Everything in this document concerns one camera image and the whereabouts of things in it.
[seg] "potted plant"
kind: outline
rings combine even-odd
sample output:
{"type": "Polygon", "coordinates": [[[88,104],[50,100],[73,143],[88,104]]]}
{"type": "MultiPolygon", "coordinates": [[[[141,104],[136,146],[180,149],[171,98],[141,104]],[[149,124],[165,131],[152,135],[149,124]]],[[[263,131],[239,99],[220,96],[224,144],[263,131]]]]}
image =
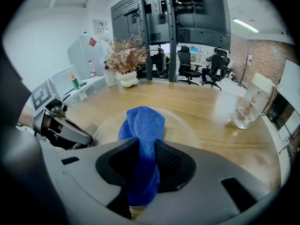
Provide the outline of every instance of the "potted plant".
{"type": "Polygon", "coordinates": [[[146,59],[146,48],[140,46],[140,40],[136,35],[120,42],[117,39],[106,40],[109,44],[106,63],[125,88],[137,85],[135,70],[139,62],[146,59]]]}

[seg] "desk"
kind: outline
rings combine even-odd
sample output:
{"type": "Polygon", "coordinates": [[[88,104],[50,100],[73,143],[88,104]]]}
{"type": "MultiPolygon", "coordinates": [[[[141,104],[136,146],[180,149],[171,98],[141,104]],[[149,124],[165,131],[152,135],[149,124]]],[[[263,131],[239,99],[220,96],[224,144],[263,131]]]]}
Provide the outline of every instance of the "desk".
{"type": "Polygon", "coordinates": [[[196,67],[195,71],[199,71],[199,67],[203,67],[200,62],[191,62],[191,65],[194,65],[196,67]]]}
{"type": "Polygon", "coordinates": [[[239,100],[236,95],[202,86],[139,80],[128,89],[104,87],[68,110],[67,117],[88,132],[130,108],[147,105],[167,109],[193,128],[202,149],[242,166],[271,190],[279,188],[279,159],[263,119],[259,117],[246,130],[227,125],[239,100]]]}

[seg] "clear glass bowl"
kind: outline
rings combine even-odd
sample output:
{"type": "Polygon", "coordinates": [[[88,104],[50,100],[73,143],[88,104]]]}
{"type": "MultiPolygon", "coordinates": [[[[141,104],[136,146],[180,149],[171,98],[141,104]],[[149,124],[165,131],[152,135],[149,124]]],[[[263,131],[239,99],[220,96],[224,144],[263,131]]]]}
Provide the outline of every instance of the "clear glass bowl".
{"type": "MultiPolygon", "coordinates": [[[[178,115],[160,107],[150,106],[150,108],[165,118],[164,140],[201,148],[198,136],[178,115]]],[[[126,118],[126,111],[122,111],[106,120],[94,133],[92,146],[112,143],[118,140],[119,129],[126,118]]]]}

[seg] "black monitor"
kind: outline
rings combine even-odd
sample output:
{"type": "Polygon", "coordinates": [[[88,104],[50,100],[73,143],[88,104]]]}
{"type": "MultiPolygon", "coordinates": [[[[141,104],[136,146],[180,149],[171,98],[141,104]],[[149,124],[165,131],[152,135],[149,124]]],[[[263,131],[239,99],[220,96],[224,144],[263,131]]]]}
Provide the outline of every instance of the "black monitor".
{"type": "MultiPolygon", "coordinates": [[[[166,0],[144,0],[149,44],[169,43],[166,0]]],[[[173,0],[176,42],[230,50],[230,17],[226,0],[173,0]]],[[[142,34],[138,0],[121,0],[112,9],[112,30],[118,40],[142,34]]]]}

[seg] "refrigerator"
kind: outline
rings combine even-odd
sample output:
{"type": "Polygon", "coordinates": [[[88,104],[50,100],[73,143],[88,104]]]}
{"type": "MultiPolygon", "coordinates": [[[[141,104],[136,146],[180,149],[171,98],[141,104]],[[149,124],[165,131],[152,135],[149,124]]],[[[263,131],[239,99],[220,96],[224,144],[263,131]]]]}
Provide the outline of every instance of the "refrigerator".
{"type": "Polygon", "coordinates": [[[80,35],[67,50],[70,63],[75,66],[81,80],[91,78],[89,60],[94,64],[97,76],[103,76],[105,56],[101,42],[92,46],[90,39],[89,35],[80,35]]]}

